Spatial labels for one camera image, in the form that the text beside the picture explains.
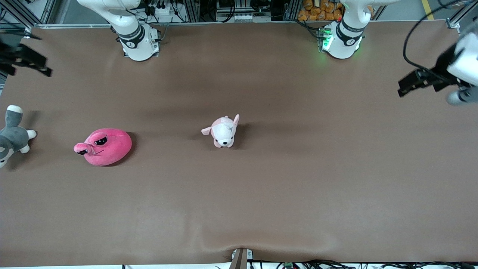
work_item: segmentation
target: gray plush toy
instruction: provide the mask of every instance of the gray plush toy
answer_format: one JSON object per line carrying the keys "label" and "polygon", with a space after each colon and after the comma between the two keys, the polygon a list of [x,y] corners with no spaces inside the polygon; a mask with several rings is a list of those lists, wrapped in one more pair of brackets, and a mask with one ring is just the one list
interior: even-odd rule
{"label": "gray plush toy", "polygon": [[0,168],[7,164],[13,153],[30,151],[28,140],[36,137],[33,130],[25,130],[18,125],[22,121],[23,110],[16,105],[10,105],[5,113],[5,128],[0,131]]}

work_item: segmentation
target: black eye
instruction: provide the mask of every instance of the black eye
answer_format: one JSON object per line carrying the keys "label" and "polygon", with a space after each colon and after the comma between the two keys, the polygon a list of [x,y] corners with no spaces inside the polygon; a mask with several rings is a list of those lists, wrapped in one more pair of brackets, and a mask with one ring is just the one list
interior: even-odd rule
{"label": "black eye", "polygon": [[95,144],[98,145],[98,146],[101,146],[101,145],[104,145],[107,141],[108,141],[108,139],[105,137],[105,138],[102,138],[100,140],[95,141]]}

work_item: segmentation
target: white plush dog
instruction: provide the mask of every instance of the white plush dog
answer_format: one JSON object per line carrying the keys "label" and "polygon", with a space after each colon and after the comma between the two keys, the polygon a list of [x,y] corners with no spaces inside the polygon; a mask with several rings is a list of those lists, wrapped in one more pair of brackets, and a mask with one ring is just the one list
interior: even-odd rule
{"label": "white plush dog", "polygon": [[201,132],[203,135],[211,133],[214,138],[214,145],[218,148],[223,146],[232,147],[238,122],[239,114],[236,115],[234,120],[225,116],[215,120],[210,127],[202,129]]}

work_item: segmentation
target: brown table surface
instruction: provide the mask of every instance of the brown table surface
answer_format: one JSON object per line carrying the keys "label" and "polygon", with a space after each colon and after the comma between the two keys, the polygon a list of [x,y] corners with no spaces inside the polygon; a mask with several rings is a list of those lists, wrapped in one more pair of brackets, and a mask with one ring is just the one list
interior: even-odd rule
{"label": "brown table surface", "polygon": [[[109,29],[35,30],[46,78],[20,68],[0,98],[24,108],[32,150],[0,172],[0,266],[267,260],[477,260],[478,106],[452,89],[403,99],[413,22],[374,22],[348,60],[296,24],[171,27],[161,54],[122,57]],[[409,56],[457,38],[425,22]],[[232,149],[200,133],[241,115]],[[73,152],[133,132],[115,167]]]}

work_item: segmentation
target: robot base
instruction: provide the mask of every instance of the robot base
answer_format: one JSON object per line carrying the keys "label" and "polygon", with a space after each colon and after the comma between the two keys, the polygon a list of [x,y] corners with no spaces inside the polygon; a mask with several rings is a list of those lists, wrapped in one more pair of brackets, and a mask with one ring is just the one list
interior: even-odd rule
{"label": "robot base", "polygon": [[161,34],[157,29],[147,24],[142,24],[145,29],[145,37],[138,44],[137,48],[128,48],[123,45],[124,56],[135,61],[145,61],[153,56],[159,56],[159,46],[161,43]]}
{"label": "robot base", "polygon": [[325,28],[330,28],[330,38],[327,38],[323,41],[319,40],[319,42],[322,42],[322,50],[327,51],[332,57],[337,59],[347,59],[359,49],[359,44],[362,40],[362,37],[352,46],[345,45],[344,42],[337,36],[337,24],[337,22],[333,22],[327,26],[324,26]]}

